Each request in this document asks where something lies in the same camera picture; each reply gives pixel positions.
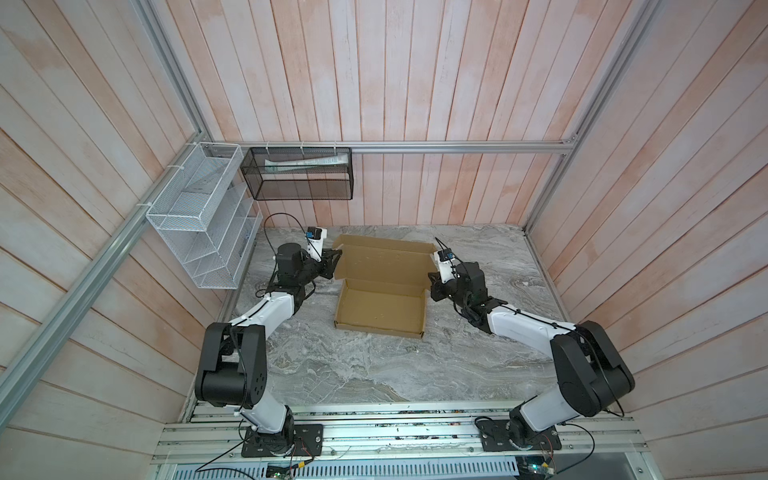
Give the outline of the brown cardboard box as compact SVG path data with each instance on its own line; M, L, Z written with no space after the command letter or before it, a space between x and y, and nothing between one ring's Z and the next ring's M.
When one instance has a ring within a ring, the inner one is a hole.
M342 252L334 278L342 282L334 326L421 339L435 273L430 243L350 234L333 248Z

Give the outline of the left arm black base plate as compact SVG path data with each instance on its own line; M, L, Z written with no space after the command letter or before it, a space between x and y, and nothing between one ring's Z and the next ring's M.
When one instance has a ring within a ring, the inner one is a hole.
M324 439L322 424L299 424L293 432L268 434L248 430L241 450L243 458L320 456Z

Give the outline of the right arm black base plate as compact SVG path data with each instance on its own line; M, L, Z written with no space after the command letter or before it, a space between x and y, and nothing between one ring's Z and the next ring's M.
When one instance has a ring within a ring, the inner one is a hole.
M485 452L557 451L562 449L555 429L534 432L516 419L492 419L479 416L473 420Z

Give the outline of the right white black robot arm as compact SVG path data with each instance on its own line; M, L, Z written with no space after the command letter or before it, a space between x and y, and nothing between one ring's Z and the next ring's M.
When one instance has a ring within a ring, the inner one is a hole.
M488 294L476 262L437 258L431 296L448 299L473 327L522 343L553 361L556 385L515 407L507 430L516 443L579 416L593 417L632 392L635 379L607 335L592 321L558 322Z

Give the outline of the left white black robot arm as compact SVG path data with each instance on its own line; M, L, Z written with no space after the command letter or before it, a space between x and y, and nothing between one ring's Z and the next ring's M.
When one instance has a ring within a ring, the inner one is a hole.
M207 327L194 382L196 399L233 407L259 434L291 436L292 411L267 392L267 340L299 311L318 277L334 277L341 257L340 250L324 248L320 241L310 240L305 248L281 245L261 301L233 320Z

